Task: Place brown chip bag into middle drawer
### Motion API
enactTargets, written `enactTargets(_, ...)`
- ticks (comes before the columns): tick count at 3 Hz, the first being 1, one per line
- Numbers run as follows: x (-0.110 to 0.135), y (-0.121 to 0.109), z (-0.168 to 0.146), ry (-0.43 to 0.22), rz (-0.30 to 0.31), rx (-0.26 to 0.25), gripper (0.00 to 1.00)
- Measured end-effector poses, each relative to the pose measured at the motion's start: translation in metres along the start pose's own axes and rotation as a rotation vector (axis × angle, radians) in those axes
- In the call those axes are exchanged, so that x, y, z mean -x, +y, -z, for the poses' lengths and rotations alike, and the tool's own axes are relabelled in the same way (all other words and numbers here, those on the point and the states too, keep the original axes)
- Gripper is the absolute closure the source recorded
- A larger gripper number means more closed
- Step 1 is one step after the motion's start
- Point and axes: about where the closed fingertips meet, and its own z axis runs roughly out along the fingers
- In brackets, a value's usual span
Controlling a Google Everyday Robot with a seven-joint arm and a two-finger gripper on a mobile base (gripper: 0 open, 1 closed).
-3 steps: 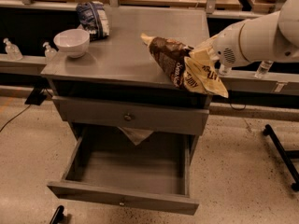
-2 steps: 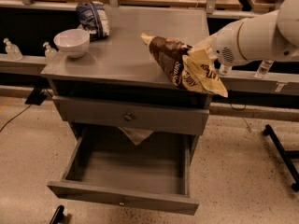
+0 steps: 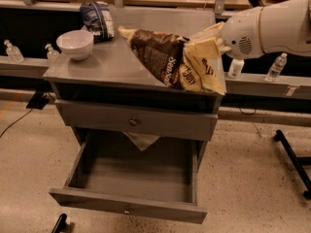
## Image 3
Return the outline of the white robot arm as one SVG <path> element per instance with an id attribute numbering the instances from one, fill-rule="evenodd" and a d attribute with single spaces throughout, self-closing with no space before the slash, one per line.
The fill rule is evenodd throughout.
<path id="1" fill-rule="evenodd" d="M 311 55 L 309 0 L 288 0 L 255 7 L 196 33 L 186 50 L 218 58 L 226 53 L 235 59 L 254 59 L 266 53 Z"/>

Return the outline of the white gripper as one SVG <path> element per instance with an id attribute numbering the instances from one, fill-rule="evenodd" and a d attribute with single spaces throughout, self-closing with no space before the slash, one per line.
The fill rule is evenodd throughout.
<path id="1" fill-rule="evenodd" d="M 259 37 L 261 10 L 262 7 L 255 7 L 239 12 L 226 23 L 218 22 L 190 36 L 185 49 L 190 53 L 211 59 L 217 59 L 226 52 L 228 56 L 235 59 L 253 59 L 263 56 Z"/>

